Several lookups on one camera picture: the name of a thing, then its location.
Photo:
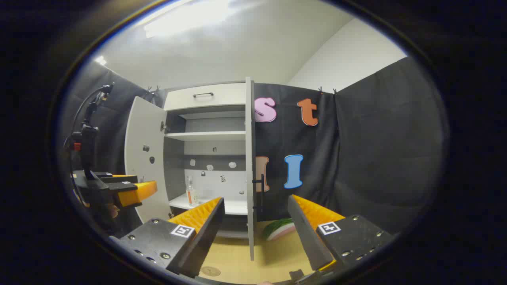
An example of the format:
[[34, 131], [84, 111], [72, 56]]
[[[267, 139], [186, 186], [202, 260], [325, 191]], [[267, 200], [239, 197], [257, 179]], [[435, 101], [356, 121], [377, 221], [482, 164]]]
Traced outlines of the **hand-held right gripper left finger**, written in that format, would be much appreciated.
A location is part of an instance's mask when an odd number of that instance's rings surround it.
[[225, 201], [217, 197], [170, 220], [151, 218], [122, 238], [109, 240], [134, 263], [156, 274], [195, 278], [224, 216]]

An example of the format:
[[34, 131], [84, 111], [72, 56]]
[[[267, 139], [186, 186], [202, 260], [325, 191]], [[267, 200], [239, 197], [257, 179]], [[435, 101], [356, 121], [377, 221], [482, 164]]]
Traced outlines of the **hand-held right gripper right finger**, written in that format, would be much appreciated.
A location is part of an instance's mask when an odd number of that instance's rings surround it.
[[343, 216], [291, 195], [288, 212], [312, 270], [343, 272], [381, 251], [396, 235], [362, 215]]

